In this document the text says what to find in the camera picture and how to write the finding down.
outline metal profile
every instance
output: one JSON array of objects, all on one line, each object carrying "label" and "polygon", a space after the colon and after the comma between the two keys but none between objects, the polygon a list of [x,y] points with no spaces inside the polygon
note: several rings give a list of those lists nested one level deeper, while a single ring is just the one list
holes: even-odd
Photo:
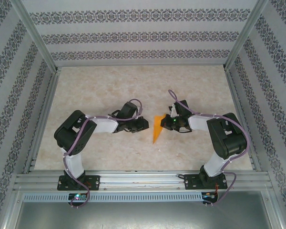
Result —
[{"label": "metal profile", "polygon": [[32,147],[31,152],[29,154],[28,162],[24,168],[25,173],[28,173],[34,169],[36,159],[37,159],[38,150],[39,150],[39,147],[41,145],[43,132],[46,128],[46,123],[47,123],[47,120],[49,117],[51,105],[53,102],[53,98],[54,98],[54,94],[56,91],[56,87],[57,87],[57,83],[58,83],[58,79],[59,79],[60,74],[61,74],[61,70],[58,70],[55,73],[55,76],[52,77],[52,82],[50,82],[51,86],[50,86],[50,89],[49,89],[48,94],[47,94],[47,98],[45,101],[45,107],[44,107],[42,114],[41,114],[41,120],[38,123],[37,134],[33,140],[33,143],[32,143],[33,147]]},{"label": "metal profile", "polygon": [[32,37],[33,41],[35,42],[38,50],[40,51],[41,55],[45,59],[48,67],[50,68],[51,72],[55,72],[57,69],[57,66],[55,65],[55,62],[47,49],[45,43],[43,42],[43,39],[41,38],[34,22],[32,21],[27,9],[23,5],[23,2],[21,0],[11,0],[10,1],[14,9],[16,10],[18,16],[22,20],[25,28],[29,32],[30,36]]},{"label": "metal profile", "polygon": [[[268,172],[234,171],[237,180],[231,191],[263,191],[272,190]],[[117,171],[86,171],[87,175],[100,175],[100,189],[91,193],[133,193],[133,192],[193,192],[185,190],[184,181],[179,174],[193,174],[198,171],[163,171],[163,172],[117,172]],[[19,174],[13,186],[13,192],[22,193],[70,193],[58,191],[57,183],[62,171],[33,171],[29,174]],[[228,185],[234,176],[226,175]]]},{"label": "metal profile", "polygon": [[269,217],[272,228],[286,228],[282,212],[279,210],[278,201],[273,190],[265,190],[261,192],[265,204],[265,208]]},{"label": "metal profile", "polygon": [[268,3],[268,0],[258,0],[257,3],[255,4],[254,8],[252,9],[251,14],[249,15],[248,20],[246,21],[242,31],[240,32],[238,38],[236,39],[236,42],[224,64],[224,68],[226,71],[231,68],[239,51],[243,47],[243,44],[247,40],[252,28],[254,27],[255,22],[259,18],[260,14],[262,13],[267,3]]},{"label": "metal profile", "polygon": [[16,228],[17,220],[20,215],[21,206],[23,203],[22,193],[12,193],[3,223],[1,224],[1,229],[14,229]]},{"label": "metal profile", "polygon": [[[239,123],[246,130],[246,132],[249,133],[248,127],[247,127],[247,124],[246,124],[246,121],[245,121],[245,116],[244,116],[244,114],[242,112],[242,108],[241,108],[240,102],[237,100],[236,91],[235,91],[235,88],[233,86],[232,78],[231,78],[231,74],[230,74],[229,70],[225,71],[225,75],[226,75],[226,78],[227,78],[227,82],[228,82],[228,86],[229,86],[229,89],[230,89],[230,93],[232,95],[234,107],[236,109],[237,116],[239,117]],[[252,159],[252,162],[253,162],[253,165],[254,165],[253,169],[256,170],[256,171],[262,171],[262,169],[260,167],[260,164],[258,162],[257,156],[256,156],[256,152],[252,148],[251,144],[250,144],[250,148],[249,148],[248,154],[249,154],[249,156]]]}]

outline beige marble floor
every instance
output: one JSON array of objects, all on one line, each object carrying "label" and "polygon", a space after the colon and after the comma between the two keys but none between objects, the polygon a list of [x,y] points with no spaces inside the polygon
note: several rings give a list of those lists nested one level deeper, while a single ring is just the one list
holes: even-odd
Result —
[{"label": "beige marble floor", "polygon": [[[35,169],[64,169],[55,130],[74,111],[107,115],[132,99],[143,103],[150,128],[136,134],[120,132],[92,135],[83,150],[85,169],[198,170],[212,155],[208,132],[189,134],[162,130],[153,145],[153,117],[168,112],[180,100],[199,112],[235,113],[222,66],[110,66],[64,67],[55,92]],[[227,169],[252,169],[248,155]]]}]

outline purple cable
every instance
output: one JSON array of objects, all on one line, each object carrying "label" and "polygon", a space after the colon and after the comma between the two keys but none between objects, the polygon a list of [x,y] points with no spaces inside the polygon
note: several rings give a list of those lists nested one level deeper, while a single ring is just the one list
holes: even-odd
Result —
[{"label": "purple cable", "polygon": [[[89,120],[94,119],[94,118],[107,118],[107,119],[111,119],[111,120],[115,120],[115,121],[130,121],[130,120],[133,120],[133,119],[137,118],[138,116],[140,116],[140,115],[142,114],[142,111],[143,111],[142,102],[141,102],[140,100],[138,100],[138,99],[131,99],[131,100],[129,100],[129,102],[131,102],[131,101],[137,101],[137,102],[139,102],[139,104],[140,104],[139,111],[138,111],[138,113],[137,113],[134,117],[131,117],[131,118],[113,118],[113,117],[108,117],[108,116],[92,116],[92,117],[87,118],[87,119],[84,121],[84,123],[82,124],[81,129],[79,130],[79,132],[78,132],[78,134],[77,134],[77,137],[76,137],[75,141],[73,142],[72,146],[70,147],[70,149],[69,149],[66,153],[63,154],[63,164],[65,165],[65,168],[66,168],[68,174],[71,176],[71,178],[72,178],[73,180],[76,181],[76,183],[78,183],[79,185],[83,186],[83,187],[87,190],[87,198],[86,198],[85,202],[83,202],[83,203],[82,203],[81,205],[79,205],[79,206],[76,206],[76,208],[81,208],[81,207],[83,207],[84,205],[86,205],[86,204],[88,203],[88,201],[89,201],[89,199],[90,199],[90,190],[89,190],[89,188],[88,188],[87,186],[85,186],[82,182],[80,182],[79,180],[77,180],[77,179],[73,176],[73,174],[72,174],[71,172],[69,172],[69,168],[68,168],[68,165],[67,165],[67,162],[66,162],[66,156],[68,156],[68,155],[72,152],[72,150],[75,148],[77,142],[79,141],[79,139],[80,139],[80,137],[81,137],[81,135],[82,135],[82,132],[83,132],[83,130],[84,130],[84,127],[87,125],[87,123],[89,122]],[[71,205],[72,208],[74,207],[73,201],[74,201],[74,199],[72,199],[72,200],[71,200],[71,203],[70,203],[70,205]]]},{"label": "purple cable", "polygon": [[171,89],[168,90],[168,93],[171,95],[171,97],[172,97],[177,103],[179,103],[181,106],[183,106],[185,109],[187,109],[188,111],[192,112],[193,114],[199,115],[199,116],[203,116],[203,117],[222,118],[222,119],[227,120],[228,122],[233,123],[234,125],[236,125],[236,126],[244,133],[244,136],[245,136],[246,141],[247,141],[246,149],[245,149],[241,154],[239,154],[239,155],[237,155],[237,156],[231,158],[231,160],[228,160],[228,161],[221,167],[221,169],[220,169],[220,170],[221,170],[223,173],[225,173],[225,174],[232,174],[232,175],[234,175],[234,179],[233,179],[231,185],[230,185],[230,186],[228,187],[228,189],[226,190],[226,192],[223,194],[223,196],[222,196],[218,201],[216,201],[216,203],[214,203],[214,205],[215,205],[215,204],[219,203],[223,198],[226,197],[226,195],[228,194],[228,192],[230,191],[230,189],[232,188],[233,184],[234,184],[235,181],[236,181],[236,174],[233,173],[233,172],[224,172],[224,168],[225,168],[230,162],[232,162],[233,160],[235,160],[235,159],[237,159],[237,158],[243,156],[245,153],[248,152],[249,147],[250,147],[250,144],[249,144],[249,142],[250,142],[249,135],[248,135],[247,132],[243,129],[243,127],[242,127],[240,124],[238,124],[237,122],[235,122],[234,120],[232,120],[232,119],[230,119],[230,118],[227,118],[227,117],[224,117],[224,116],[222,116],[222,115],[217,115],[217,114],[203,114],[203,113],[199,113],[199,112],[193,111],[192,109],[190,109],[190,108],[187,107],[186,105],[182,104],[182,103],[178,100],[177,95],[176,95]]}]

